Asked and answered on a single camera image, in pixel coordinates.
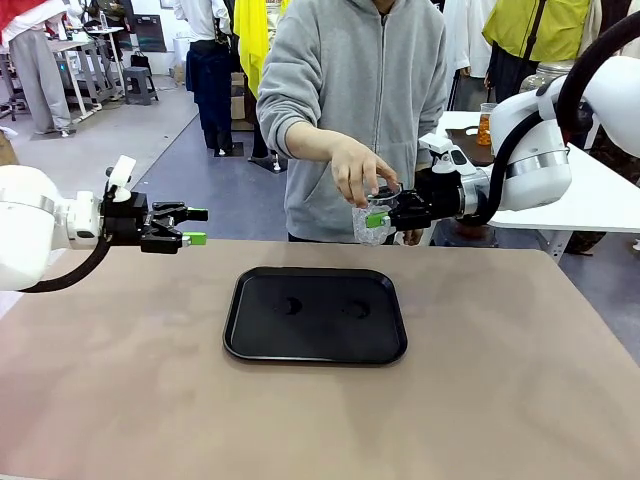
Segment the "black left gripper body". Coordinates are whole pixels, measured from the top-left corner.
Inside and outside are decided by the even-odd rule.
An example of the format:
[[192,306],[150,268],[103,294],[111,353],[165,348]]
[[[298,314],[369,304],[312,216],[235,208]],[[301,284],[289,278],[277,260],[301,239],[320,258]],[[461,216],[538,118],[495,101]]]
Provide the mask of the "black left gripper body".
[[139,245],[149,212],[147,195],[133,192],[128,200],[102,202],[103,233],[111,245]]

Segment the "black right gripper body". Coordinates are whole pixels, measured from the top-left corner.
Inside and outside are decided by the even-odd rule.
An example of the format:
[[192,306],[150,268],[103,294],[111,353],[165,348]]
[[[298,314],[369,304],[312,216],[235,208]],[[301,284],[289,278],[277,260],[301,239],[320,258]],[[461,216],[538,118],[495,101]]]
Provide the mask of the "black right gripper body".
[[425,202],[431,220],[456,217],[464,211],[464,192],[458,171],[420,170],[415,174],[414,189]]

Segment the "person's right hand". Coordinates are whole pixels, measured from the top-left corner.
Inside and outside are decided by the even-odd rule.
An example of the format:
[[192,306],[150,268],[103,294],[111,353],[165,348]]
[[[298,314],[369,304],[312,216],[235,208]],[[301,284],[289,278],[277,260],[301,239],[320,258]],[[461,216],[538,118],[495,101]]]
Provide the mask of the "person's right hand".
[[334,183],[343,197],[357,208],[368,205],[368,195],[377,195],[378,178],[392,188],[398,186],[396,172],[368,147],[348,136],[340,136],[331,150]]

